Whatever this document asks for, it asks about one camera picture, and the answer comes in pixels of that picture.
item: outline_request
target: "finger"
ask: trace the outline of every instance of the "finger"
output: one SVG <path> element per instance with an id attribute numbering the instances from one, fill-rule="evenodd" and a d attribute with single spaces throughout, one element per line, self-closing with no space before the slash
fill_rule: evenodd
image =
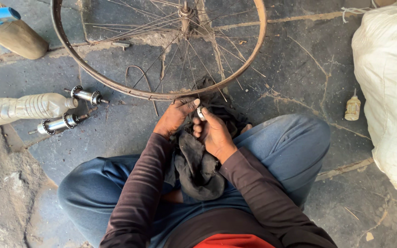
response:
<path id="1" fill-rule="evenodd" d="M 190 101 L 193 101 L 195 99 L 196 99 L 195 97 L 184 97 L 184 98 L 175 99 L 173 102 L 173 105 L 175 107 L 180 107 L 180 106 L 187 104 Z"/>
<path id="2" fill-rule="evenodd" d="M 194 131 L 196 132 L 202 132 L 203 128 L 200 125 L 194 125 L 194 127 L 192 128 Z"/>
<path id="3" fill-rule="evenodd" d="M 203 108 L 201 110 L 201 113 L 203 113 L 203 115 L 205 116 L 206 120 L 211 125 L 211 127 L 219 128 L 223 126 L 223 121 L 213 113 L 209 112 L 207 108 Z"/>
<path id="4" fill-rule="evenodd" d="M 192 123 L 194 123 L 195 125 L 200 125 L 201 120 L 198 117 L 194 117 L 194 118 L 192 118 Z"/>
<path id="5" fill-rule="evenodd" d="M 179 107 L 179 110 L 184 114 L 187 115 L 192 111 L 196 110 L 196 108 L 200 104 L 200 99 L 195 99 L 193 101 L 187 102 Z"/>

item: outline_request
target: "hand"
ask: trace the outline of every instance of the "hand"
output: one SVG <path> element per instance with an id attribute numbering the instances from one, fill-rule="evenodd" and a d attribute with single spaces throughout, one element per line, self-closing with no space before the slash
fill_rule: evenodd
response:
<path id="1" fill-rule="evenodd" d="M 206 121 L 202 122 L 195 117 L 192 121 L 194 123 L 194 136 L 198 138 L 204 145 L 206 150 L 214 155 L 221 164 L 223 164 L 238 148 L 232 141 L 228 128 L 222 121 L 206 108 L 201 110 L 205 116 Z"/>
<path id="2" fill-rule="evenodd" d="M 200 99 L 193 97 L 176 99 L 157 122 L 153 132 L 168 140 L 171 134 L 183 124 L 186 116 L 196 110 L 199 104 Z"/>

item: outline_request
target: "person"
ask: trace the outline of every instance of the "person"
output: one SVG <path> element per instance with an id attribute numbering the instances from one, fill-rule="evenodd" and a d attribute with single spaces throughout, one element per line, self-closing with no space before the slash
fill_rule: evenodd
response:
<path id="1" fill-rule="evenodd" d="M 182 203 L 164 183 L 168 139 L 199 104 L 176 99 L 141 155 L 95 158 L 64 178 L 60 205 L 85 238 L 101 248 L 336 247 L 301 211 L 330 144 L 329 126 L 314 116 L 279 116 L 232 140 L 204 108 L 193 135 L 227 185 L 215 200 Z"/>

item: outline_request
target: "red shirt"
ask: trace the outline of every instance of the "red shirt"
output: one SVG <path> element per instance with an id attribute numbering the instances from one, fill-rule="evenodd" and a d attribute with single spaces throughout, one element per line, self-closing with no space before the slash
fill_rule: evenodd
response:
<path id="1" fill-rule="evenodd" d="M 214 234 L 194 248 L 275 248 L 252 234 Z"/>

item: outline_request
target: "clear plastic bottle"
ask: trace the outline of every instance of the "clear plastic bottle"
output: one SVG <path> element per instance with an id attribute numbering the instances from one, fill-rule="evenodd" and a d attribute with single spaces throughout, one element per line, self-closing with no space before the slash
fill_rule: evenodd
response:
<path id="1" fill-rule="evenodd" d="M 0 125 L 19 119 L 56 118 L 77 106 L 76 99 L 68 99 L 58 93 L 30 95 L 19 99 L 0 98 Z"/>

